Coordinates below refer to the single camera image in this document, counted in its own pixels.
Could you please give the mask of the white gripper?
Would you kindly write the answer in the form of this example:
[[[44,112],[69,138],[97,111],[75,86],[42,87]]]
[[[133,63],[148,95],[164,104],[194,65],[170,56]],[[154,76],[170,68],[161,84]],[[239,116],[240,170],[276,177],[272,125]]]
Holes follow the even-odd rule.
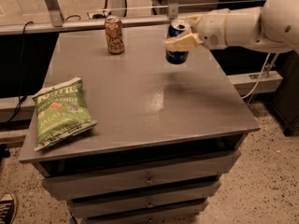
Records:
[[[202,45],[210,50],[226,49],[225,22],[230,10],[228,8],[212,10],[204,15],[195,14],[187,17],[190,26],[196,26],[197,33],[187,33],[167,38],[165,47],[173,52],[185,52]]]

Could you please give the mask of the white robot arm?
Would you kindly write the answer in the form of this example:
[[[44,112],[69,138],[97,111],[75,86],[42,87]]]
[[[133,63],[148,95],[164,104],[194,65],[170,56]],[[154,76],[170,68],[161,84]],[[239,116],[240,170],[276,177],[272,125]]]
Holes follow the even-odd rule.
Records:
[[[249,50],[299,52],[299,0],[266,0],[261,7],[216,9],[183,19],[190,29],[167,38],[170,51],[242,47]]]

